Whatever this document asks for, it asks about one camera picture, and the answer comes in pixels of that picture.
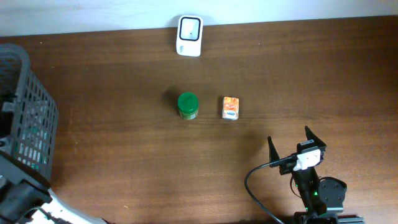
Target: white wall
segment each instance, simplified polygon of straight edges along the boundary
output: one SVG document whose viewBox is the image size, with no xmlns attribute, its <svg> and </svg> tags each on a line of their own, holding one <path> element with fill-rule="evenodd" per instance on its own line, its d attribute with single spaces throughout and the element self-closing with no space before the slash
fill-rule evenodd
<svg viewBox="0 0 398 224">
<path fill-rule="evenodd" d="M 398 14 L 397 0 L 0 0 L 0 36 Z"/>
</svg>

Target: brown wooden surface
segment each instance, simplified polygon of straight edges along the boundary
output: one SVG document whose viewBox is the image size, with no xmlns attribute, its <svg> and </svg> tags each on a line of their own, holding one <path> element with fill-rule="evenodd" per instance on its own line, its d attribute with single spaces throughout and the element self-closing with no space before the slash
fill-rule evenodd
<svg viewBox="0 0 398 224">
<path fill-rule="evenodd" d="M 175 52 L 176 29 L 2 38 L 23 46 L 60 113 L 51 183 L 64 201 L 116 223 L 233 223 L 268 216 L 243 185 L 305 140 L 328 145 L 321 176 L 345 181 L 346 214 L 398 215 L 398 17 L 211 26 L 202 55 Z M 181 119 L 194 92 L 200 115 Z M 222 120 L 221 97 L 240 99 Z M 249 180 L 273 212 L 304 207 L 290 176 Z"/>
</svg>

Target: green jar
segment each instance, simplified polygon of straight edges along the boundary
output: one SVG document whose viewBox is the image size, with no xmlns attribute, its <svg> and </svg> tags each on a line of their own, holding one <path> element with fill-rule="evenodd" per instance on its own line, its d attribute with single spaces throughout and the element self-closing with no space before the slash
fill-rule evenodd
<svg viewBox="0 0 398 224">
<path fill-rule="evenodd" d="M 178 110 L 183 119 L 193 119 L 198 116 L 199 102 L 193 93 L 182 93 L 178 98 Z"/>
</svg>

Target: basket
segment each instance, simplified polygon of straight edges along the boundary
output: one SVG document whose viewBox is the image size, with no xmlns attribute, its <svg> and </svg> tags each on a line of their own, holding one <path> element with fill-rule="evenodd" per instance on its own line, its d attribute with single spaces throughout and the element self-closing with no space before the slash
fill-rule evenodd
<svg viewBox="0 0 398 224">
<path fill-rule="evenodd" d="M 18 45 L 0 44 L 0 106 L 0 150 L 49 180 L 58 109 Z"/>
</svg>

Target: orange box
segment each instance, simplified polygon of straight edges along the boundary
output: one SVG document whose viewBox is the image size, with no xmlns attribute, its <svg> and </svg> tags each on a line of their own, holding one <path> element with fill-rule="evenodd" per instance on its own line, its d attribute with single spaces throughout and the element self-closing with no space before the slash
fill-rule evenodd
<svg viewBox="0 0 398 224">
<path fill-rule="evenodd" d="M 223 100 L 223 118 L 236 120 L 239 117 L 239 99 L 233 97 L 224 97 Z"/>
</svg>

